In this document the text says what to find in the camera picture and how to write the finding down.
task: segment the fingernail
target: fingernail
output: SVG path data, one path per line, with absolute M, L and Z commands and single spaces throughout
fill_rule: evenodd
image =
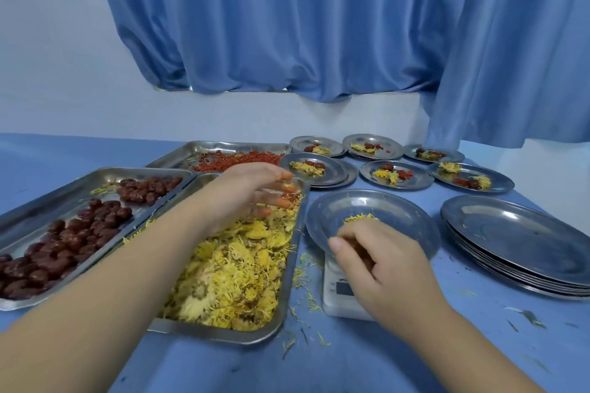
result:
M 334 253 L 340 250 L 342 247 L 342 238 L 334 237 L 328 240 L 328 245 Z

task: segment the left hand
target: left hand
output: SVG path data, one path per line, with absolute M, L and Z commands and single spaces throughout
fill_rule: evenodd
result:
M 284 182 L 293 175 L 280 166 L 268 163 L 246 163 L 232 166 L 217 179 L 195 193 L 199 203 L 206 205 L 210 233 L 223 230 L 233 221 L 244 216 L 268 216 L 270 208 L 257 204 L 289 208 L 291 203 L 272 189 L 293 193 L 295 187 Z

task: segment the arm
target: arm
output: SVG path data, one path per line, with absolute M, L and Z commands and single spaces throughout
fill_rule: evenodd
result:
M 13 323 L 0 334 L 4 391 L 107 391 L 196 245 L 238 216 L 268 213 L 256 203 L 288 207 L 259 189 L 292 191 L 281 183 L 291 177 L 269 164 L 231 168 Z
M 330 239 L 359 303 L 404 340 L 451 393 L 542 393 L 446 302 L 419 244 L 375 220 L 342 227 Z M 355 248 L 371 257 L 361 260 Z

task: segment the digital scale display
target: digital scale display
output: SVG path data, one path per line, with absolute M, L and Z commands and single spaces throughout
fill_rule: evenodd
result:
M 338 282 L 336 283 L 336 294 L 338 295 L 350 295 L 354 297 L 354 293 L 352 292 L 352 288 L 348 283 Z

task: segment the pile of goji berries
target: pile of goji berries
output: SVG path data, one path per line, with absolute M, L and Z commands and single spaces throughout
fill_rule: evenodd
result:
M 192 169 L 204 173 L 206 171 L 223 172 L 228 168 L 240 163 L 266 162 L 278 166 L 278 161 L 284 154 L 272 152 L 240 152 L 237 154 L 223 154 L 221 151 L 207 152 L 199 157 L 199 164 Z

